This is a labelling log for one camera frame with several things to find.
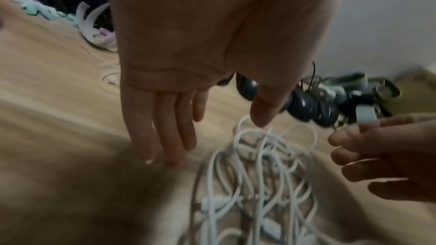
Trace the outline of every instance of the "white cord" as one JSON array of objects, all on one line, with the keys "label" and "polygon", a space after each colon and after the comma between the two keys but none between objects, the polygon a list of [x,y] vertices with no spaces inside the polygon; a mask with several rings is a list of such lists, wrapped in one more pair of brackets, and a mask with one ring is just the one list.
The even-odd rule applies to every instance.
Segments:
[{"label": "white cord", "polygon": [[[239,121],[230,152],[216,151],[209,161],[207,198],[199,203],[200,210],[207,213],[207,219],[200,227],[199,244],[219,245],[225,239],[233,237],[245,240],[246,245],[263,245],[265,244],[262,242],[264,234],[271,237],[274,244],[284,242],[287,245],[309,245],[313,244],[314,239],[328,245],[345,244],[320,232],[311,223],[317,211],[318,202],[312,194],[312,186],[307,181],[307,172],[312,167],[310,151],[316,146],[318,140],[316,131],[307,124],[291,127],[279,135],[274,134],[271,128],[268,130],[254,127],[243,129],[243,124],[249,119],[249,116],[245,116]],[[306,151],[296,149],[283,138],[285,134],[302,128],[308,129],[313,137],[313,142]],[[249,137],[256,139],[254,145],[247,142]],[[222,173],[221,160],[223,158],[231,165],[237,177],[238,185],[234,191]],[[247,163],[255,162],[257,191],[241,160]],[[265,185],[264,171],[266,169],[272,169],[274,176],[278,178],[279,187],[275,194]],[[214,176],[217,177],[226,196],[214,195]],[[292,179],[299,180],[296,187]],[[248,195],[241,194],[243,187],[248,190]],[[308,199],[312,201],[312,208],[304,216],[300,205]],[[244,209],[242,203],[254,204],[255,211],[250,212]],[[217,222],[234,206],[252,219],[250,232],[227,228],[218,234]],[[276,206],[288,210],[287,229],[267,216],[268,212]],[[377,245],[380,243],[360,240],[351,244]]]}]

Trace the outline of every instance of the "wooden floor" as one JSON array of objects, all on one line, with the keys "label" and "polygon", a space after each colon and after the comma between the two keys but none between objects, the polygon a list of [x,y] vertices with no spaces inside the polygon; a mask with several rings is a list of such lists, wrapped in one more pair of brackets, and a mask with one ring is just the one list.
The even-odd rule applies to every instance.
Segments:
[{"label": "wooden floor", "polygon": [[[132,155],[118,96],[99,83],[101,60],[116,54],[89,47],[66,20],[28,16],[8,0],[0,17],[0,244],[177,244],[199,169],[248,113],[234,83],[212,89],[198,148],[181,167],[145,165]],[[272,126],[295,123],[283,114]],[[328,155],[330,131],[318,130],[320,228],[346,240],[436,244],[434,206],[383,201],[367,183],[347,183]]]}]

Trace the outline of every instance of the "black wire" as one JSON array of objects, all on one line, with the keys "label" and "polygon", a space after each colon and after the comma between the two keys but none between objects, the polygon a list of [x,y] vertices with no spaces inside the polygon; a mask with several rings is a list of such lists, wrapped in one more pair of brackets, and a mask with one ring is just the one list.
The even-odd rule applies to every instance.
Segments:
[{"label": "black wire", "polygon": [[312,65],[313,65],[313,73],[312,73],[312,78],[310,79],[310,83],[309,83],[309,87],[307,88],[307,91],[309,91],[310,88],[312,87],[313,78],[315,77],[315,72],[317,70],[317,68],[315,66],[315,61],[312,61]]}]

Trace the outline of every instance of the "wooden surface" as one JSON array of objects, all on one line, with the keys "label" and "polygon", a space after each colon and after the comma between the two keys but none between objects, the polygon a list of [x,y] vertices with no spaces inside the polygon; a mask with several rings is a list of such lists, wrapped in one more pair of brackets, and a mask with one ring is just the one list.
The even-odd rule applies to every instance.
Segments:
[{"label": "wooden surface", "polygon": [[[132,156],[118,96],[99,84],[101,60],[116,54],[89,47],[66,20],[28,16],[8,0],[0,18],[0,244],[177,244],[199,168],[248,113],[234,82],[212,89],[198,148],[182,166],[145,165]],[[272,126],[295,123],[283,114]],[[347,183],[329,158],[330,131],[317,130],[320,228],[346,240],[436,244],[434,206],[383,201],[367,183]],[[305,133],[293,139],[309,142]]]}]

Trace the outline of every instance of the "white wall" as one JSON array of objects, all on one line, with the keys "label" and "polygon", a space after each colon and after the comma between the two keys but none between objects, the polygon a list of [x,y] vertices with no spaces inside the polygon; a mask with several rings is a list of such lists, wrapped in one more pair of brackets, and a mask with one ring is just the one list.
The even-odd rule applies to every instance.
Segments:
[{"label": "white wall", "polygon": [[322,76],[397,76],[436,61],[436,0],[344,0],[317,58]]}]

